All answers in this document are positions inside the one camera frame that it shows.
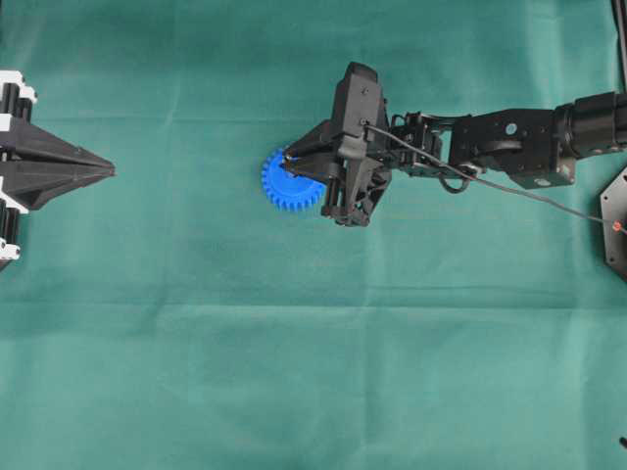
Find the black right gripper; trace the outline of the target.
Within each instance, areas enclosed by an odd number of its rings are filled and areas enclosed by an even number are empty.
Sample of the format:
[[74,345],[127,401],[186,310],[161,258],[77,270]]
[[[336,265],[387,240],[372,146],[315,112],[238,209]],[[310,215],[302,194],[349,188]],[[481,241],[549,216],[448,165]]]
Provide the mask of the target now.
[[384,121],[383,130],[394,137],[368,133],[365,157],[351,179],[332,154],[337,151],[343,126],[325,119],[285,149],[285,155],[294,160],[285,158],[281,166],[296,176],[330,179],[321,214],[338,225],[367,226],[395,170],[410,177],[435,178],[445,189],[451,188],[446,182],[451,173],[438,164],[442,134],[450,129],[449,117],[424,113],[392,116]]

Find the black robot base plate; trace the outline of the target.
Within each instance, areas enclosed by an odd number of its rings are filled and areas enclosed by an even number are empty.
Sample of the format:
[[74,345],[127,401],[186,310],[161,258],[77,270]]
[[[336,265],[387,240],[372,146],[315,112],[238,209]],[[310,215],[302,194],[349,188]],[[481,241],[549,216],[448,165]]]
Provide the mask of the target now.
[[605,262],[623,281],[626,281],[626,189],[626,168],[623,168],[600,194],[601,213],[609,222],[603,229]]

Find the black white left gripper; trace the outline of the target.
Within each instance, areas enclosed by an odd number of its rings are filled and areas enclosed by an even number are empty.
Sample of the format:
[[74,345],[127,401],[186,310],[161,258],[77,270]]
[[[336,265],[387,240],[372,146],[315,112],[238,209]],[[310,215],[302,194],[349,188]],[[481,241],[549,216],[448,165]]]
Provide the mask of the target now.
[[1,71],[1,270],[21,257],[22,215],[115,175],[113,163],[30,123],[36,103],[20,71]]

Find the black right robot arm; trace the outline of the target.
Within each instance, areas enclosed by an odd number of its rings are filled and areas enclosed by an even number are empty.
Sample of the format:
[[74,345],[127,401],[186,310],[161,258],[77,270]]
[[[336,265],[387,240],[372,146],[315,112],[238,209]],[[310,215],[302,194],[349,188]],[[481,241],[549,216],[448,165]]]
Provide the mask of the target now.
[[578,161],[626,149],[626,96],[608,92],[553,110],[507,109],[485,115],[424,113],[361,118],[355,129],[321,122],[283,153],[290,174],[323,184],[323,216],[367,226],[392,173],[437,179],[451,194],[488,170],[515,183],[513,193],[571,185]]

